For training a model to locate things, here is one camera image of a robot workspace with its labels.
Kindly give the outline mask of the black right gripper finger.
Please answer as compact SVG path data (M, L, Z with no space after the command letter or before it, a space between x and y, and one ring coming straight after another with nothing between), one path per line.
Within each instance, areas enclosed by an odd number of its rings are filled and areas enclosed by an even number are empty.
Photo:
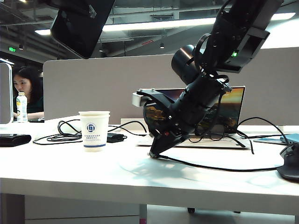
M154 137L151 149L149 152L150 156L158 156L160 153L170 149L174 146L175 136L168 131L161 133Z
M160 136L154 137L153 139L153 158L157 158L162 152L184 142L190 137L190 135L179 135L179 136Z

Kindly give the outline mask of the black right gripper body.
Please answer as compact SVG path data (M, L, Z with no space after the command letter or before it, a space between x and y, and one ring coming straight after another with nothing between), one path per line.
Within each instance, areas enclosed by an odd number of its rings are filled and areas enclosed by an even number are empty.
M221 89L202 87L193 90L187 87L164 89L163 94L174 100L172 110L183 124L192 127L192 132L196 135L210 132L217 123L222 98Z

